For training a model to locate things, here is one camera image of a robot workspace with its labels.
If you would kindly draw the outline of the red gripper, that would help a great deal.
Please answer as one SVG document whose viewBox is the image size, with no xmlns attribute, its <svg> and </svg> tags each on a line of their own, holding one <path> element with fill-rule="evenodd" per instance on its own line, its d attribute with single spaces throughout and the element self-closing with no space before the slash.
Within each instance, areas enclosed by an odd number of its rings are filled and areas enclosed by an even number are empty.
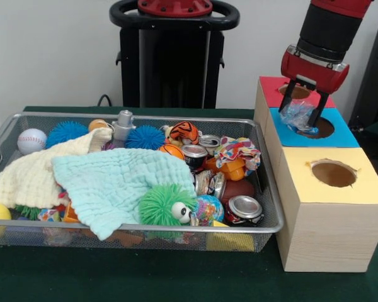
<svg viewBox="0 0 378 302">
<path fill-rule="evenodd" d="M 311 111 L 308 120 L 308 126 L 315 128 L 329 94 L 333 94 L 340 88 L 349 70 L 350 66 L 346 63 L 326 62 L 300 52 L 297 47 L 287 47 L 282 58 L 281 72 L 283 76 L 291 80 L 287 85 L 278 112 L 280 113 L 291 103 L 296 81 L 306 82 L 314 86 L 320 95 L 318 105 Z"/>
</svg>

